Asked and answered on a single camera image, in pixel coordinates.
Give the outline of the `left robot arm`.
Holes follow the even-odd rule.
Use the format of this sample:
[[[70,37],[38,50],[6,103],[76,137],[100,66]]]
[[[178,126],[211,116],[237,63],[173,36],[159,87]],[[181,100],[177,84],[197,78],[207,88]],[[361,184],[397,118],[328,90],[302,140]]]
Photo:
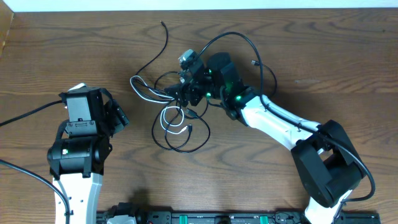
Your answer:
[[[61,93],[69,118],[58,127],[47,160],[55,194],[56,223],[95,223],[111,137],[129,120],[105,88],[84,83]]]

